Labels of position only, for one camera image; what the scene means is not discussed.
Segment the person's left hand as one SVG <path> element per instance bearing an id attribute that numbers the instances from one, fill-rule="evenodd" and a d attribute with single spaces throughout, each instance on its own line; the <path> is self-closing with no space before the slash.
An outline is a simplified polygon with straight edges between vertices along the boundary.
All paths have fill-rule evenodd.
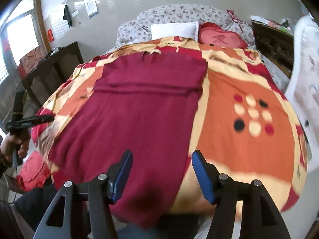
<path id="1" fill-rule="evenodd" d="M 1 143 L 1 157 L 12 163 L 12 156 L 26 158 L 29 150 L 30 135 L 27 129 L 23 130 L 20 135 L 8 133 Z"/>

